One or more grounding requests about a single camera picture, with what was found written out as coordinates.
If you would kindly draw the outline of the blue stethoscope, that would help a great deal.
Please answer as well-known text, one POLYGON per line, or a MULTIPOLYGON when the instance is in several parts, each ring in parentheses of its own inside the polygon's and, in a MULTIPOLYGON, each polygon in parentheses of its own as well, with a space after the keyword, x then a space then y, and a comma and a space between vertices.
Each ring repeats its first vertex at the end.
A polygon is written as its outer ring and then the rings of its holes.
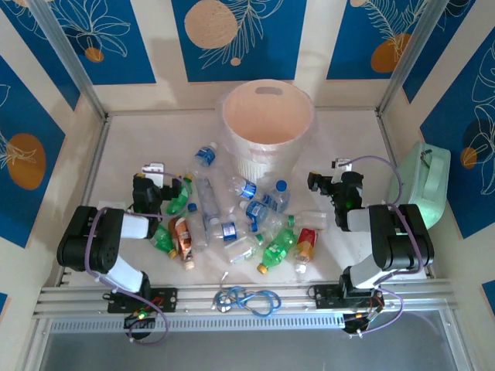
POLYGON ((227 313, 233 307, 249 311, 257 318, 270 318, 282 307, 282 300, 278 294, 269 290, 249 291, 246 287, 224 285, 229 272, 225 271, 220 279, 218 292, 213 296, 211 308, 220 313, 227 313), (263 300, 266 302, 265 311, 259 311, 251 306, 252 301, 263 300))

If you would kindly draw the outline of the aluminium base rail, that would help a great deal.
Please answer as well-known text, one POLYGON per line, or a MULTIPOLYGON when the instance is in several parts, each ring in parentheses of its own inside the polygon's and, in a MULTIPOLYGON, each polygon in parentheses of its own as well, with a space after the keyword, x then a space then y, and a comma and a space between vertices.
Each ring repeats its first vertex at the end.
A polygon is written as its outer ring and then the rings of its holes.
MULTIPOLYGON (((266 287, 282 300, 280 314, 316 313, 316 301, 309 297, 308 284, 270 284, 266 287)), ((175 315, 217 315, 213 297, 219 284, 179 285, 175 315)), ((383 285, 403 299, 406 311, 453 310, 458 303, 446 279, 391 281, 383 285)), ((103 296, 108 289, 97 286, 42 288, 32 316, 38 318, 97 317, 108 314, 103 296)))

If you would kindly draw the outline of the small black connector board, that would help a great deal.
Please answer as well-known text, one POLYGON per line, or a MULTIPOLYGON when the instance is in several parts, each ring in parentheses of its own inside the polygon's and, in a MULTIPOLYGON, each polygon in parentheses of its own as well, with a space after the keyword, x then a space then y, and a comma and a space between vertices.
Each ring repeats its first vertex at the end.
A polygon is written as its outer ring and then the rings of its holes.
POLYGON ((154 328, 155 317, 146 312, 136 312, 124 318, 123 329, 131 342, 147 338, 154 328))
POLYGON ((349 335, 361 335, 370 329, 370 324, 380 315, 379 311, 371 313, 344 314, 343 330, 349 335))

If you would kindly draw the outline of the grey metal panel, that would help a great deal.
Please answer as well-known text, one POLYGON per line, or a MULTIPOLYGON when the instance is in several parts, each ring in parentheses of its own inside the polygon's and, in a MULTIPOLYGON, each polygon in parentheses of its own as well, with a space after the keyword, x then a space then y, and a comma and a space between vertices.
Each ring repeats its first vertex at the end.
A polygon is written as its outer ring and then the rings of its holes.
POLYGON ((438 311, 406 311, 363 337, 336 329, 177 331, 156 346, 122 330, 50 332, 40 371, 472 371, 438 311))

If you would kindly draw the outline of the crushed clear bottle green cap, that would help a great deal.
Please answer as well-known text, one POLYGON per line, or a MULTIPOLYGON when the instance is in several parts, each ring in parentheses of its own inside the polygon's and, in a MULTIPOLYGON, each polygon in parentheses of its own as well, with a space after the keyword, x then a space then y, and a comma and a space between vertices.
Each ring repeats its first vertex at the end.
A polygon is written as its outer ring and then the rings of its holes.
POLYGON ((264 221, 263 226, 271 232, 279 231, 281 228, 301 230, 326 230, 329 227, 327 213, 320 211, 302 211, 296 214, 271 213, 264 221))

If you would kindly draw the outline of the mint green case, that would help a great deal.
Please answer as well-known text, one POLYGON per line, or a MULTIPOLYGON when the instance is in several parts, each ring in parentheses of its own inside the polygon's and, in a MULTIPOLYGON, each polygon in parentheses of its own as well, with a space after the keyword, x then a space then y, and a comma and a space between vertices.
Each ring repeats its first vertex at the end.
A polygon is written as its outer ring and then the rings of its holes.
POLYGON ((398 199, 400 204, 417 205, 425 226, 433 227, 446 207, 450 160, 450 151, 416 142, 398 166, 402 190, 398 190, 398 181, 393 175, 387 201, 392 203, 398 199))

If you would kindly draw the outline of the aluminium frame post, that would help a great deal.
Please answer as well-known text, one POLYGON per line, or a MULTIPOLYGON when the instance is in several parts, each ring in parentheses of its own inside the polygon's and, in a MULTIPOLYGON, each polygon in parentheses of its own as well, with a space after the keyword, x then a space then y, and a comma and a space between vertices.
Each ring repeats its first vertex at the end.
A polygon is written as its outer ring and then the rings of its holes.
POLYGON ((398 65, 391 74, 384 95, 377 106, 376 113, 379 118, 383 118, 391 107, 396 95, 411 72, 412 67, 417 62, 425 44, 428 42, 442 13, 446 9, 448 2, 449 0, 429 0, 426 4, 426 9, 419 18, 418 24, 409 39, 405 51, 398 61, 398 65))
POLYGON ((49 5, 44 0, 26 0, 26 3, 77 89, 86 98, 92 111, 105 123, 108 113, 103 108, 89 76, 49 5))

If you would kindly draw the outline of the aluminium side rail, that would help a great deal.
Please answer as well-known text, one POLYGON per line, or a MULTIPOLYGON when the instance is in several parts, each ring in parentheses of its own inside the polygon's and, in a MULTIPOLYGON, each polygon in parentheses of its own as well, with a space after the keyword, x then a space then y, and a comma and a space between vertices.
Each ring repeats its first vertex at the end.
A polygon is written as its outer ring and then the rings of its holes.
MULTIPOLYGON (((385 148, 387 150, 387 155, 388 155, 389 161, 393 164, 393 167, 396 168, 398 166, 398 161, 397 161, 396 155, 394 153, 394 149, 392 146, 392 141, 390 139, 390 135, 387 131, 387 125, 385 124, 384 119, 382 118, 382 114, 380 113, 380 111, 378 109, 375 110, 375 114, 377 117, 378 126, 381 130, 384 145, 385 145, 385 148)), ((398 277, 399 275, 416 274, 420 271, 425 271, 426 277, 433 277, 433 273, 432 273, 432 269, 431 269, 431 263, 432 263, 431 260, 424 260, 422 267, 418 271, 411 270, 411 271, 406 271, 405 273, 397 272, 395 276, 398 277)))
POLYGON ((94 182, 101 163, 101 157, 108 138, 108 132, 110 126, 111 126, 111 115, 107 114, 103 122, 100 134, 98 136, 96 145, 94 146, 94 150, 92 152, 91 161, 87 169, 83 192, 81 194, 80 201, 78 203, 79 205, 86 206, 89 203, 90 195, 92 193, 94 182))

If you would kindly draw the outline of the brown coffee bottle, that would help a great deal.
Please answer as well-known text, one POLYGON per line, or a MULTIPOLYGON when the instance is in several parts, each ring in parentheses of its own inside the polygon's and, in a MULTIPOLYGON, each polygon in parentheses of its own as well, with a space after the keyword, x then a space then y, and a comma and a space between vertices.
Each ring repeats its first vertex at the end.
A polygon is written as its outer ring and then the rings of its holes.
POLYGON ((173 236, 175 238, 176 251, 186 271, 194 268, 193 242, 187 221, 184 217, 176 218, 172 223, 173 236))

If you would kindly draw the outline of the green plastic bottle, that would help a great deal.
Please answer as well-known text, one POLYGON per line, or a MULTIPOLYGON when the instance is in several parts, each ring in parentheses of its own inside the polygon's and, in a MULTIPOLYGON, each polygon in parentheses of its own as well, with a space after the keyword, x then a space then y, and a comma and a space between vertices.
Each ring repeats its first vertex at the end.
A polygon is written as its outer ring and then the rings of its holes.
POLYGON ((150 242, 156 249, 167 254, 170 259, 177 256, 176 247, 172 240, 171 233, 163 225, 158 225, 157 230, 150 242))
POLYGON ((257 270, 261 274, 266 274, 271 268, 278 266, 288 255, 288 252, 295 246, 296 236, 292 229, 284 228, 265 248, 261 263, 257 270))
POLYGON ((177 214, 186 207, 193 195, 192 180, 193 176, 191 174, 185 174, 183 176, 183 182, 178 181, 179 193, 177 197, 172 198, 166 207, 166 213, 168 215, 177 214))

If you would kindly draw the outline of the red label bottle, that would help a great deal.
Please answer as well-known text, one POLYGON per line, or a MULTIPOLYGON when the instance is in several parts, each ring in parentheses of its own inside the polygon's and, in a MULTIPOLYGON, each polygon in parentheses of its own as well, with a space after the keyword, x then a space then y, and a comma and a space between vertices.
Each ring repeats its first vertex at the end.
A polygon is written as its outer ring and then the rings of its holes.
POLYGON ((308 264, 313 260, 318 240, 316 230, 302 228, 295 246, 295 271, 304 274, 308 264))

